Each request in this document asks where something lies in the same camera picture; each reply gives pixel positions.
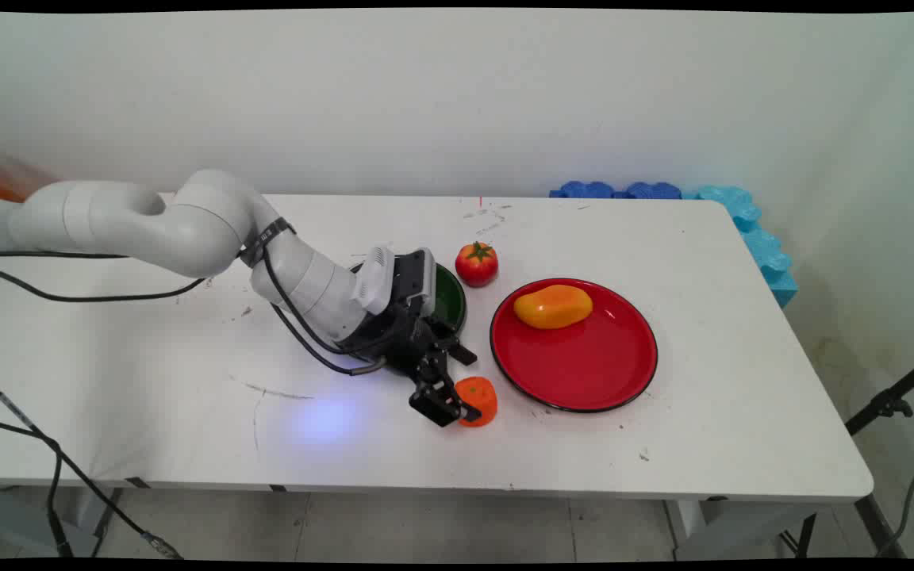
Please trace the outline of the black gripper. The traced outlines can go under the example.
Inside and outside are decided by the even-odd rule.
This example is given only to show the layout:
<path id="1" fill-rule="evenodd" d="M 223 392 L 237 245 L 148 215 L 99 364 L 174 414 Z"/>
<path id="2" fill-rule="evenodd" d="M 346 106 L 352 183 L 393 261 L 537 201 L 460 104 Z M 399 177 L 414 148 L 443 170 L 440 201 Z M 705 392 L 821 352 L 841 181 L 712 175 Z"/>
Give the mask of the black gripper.
<path id="1" fill-rule="evenodd" d="M 410 408 L 436 426 L 447 427 L 457 420 L 482 418 L 482 411 L 457 393 L 447 371 L 447 357 L 464 366 L 478 361 L 458 335 L 453 322 L 425 311 L 423 297 L 403 297 L 378 315 L 366 315 L 338 347 L 369 362 L 385 360 L 387 368 L 411 377 L 416 390 L 410 395 Z"/>

